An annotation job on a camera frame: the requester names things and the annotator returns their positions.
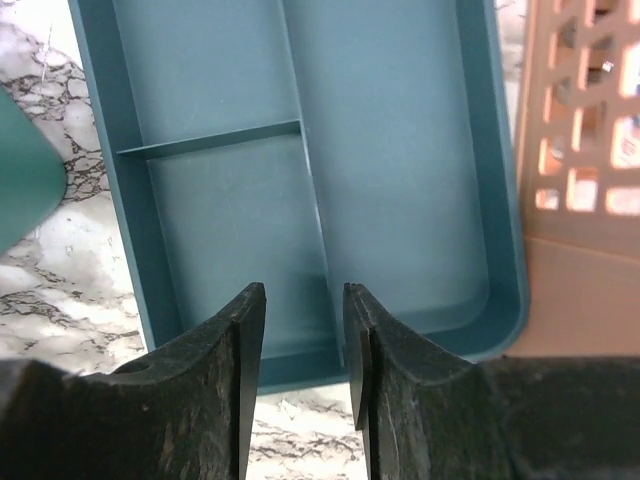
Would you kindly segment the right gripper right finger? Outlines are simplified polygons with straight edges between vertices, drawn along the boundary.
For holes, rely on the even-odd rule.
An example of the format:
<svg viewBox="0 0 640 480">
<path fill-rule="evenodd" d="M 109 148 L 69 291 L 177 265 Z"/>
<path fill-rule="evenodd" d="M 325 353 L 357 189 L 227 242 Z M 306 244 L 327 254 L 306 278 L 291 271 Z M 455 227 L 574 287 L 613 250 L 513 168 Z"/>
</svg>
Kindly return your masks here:
<svg viewBox="0 0 640 480">
<path fill-rule="evenodd" d="M 372 479 L 635 479 L 635 357 L 468 362 L 343 294 L 354 424 Z"/>
</svg>

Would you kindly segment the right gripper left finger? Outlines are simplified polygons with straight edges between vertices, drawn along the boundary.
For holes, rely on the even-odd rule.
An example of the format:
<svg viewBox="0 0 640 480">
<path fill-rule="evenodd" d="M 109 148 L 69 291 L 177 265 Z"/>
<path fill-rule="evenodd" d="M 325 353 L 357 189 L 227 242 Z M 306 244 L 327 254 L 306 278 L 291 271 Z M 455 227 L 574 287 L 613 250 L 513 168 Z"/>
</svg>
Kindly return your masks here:
<svg viewBox="0 0 640 480">
<path fill-rule="evenodd" d="M 36 359 L 1 364 L 5 479 L 242 479 L 265 289 L 110 374 Z"/>
</svg>

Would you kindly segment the dark blue divided tray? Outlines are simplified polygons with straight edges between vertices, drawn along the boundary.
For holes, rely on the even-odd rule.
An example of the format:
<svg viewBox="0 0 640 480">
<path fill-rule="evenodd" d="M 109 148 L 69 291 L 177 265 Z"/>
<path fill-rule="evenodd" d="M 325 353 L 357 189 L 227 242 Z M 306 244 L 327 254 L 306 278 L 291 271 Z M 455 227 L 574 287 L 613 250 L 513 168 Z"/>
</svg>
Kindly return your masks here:
<svg viewBox="0 0 640 480">
<path fill-rule="evenodd" d="M 345 377 L 343 287 L 476 361 L 529 288 L 490 1 L 74 1 L 149 349 L 247 284 L 263 391 Z"/>
</svg>

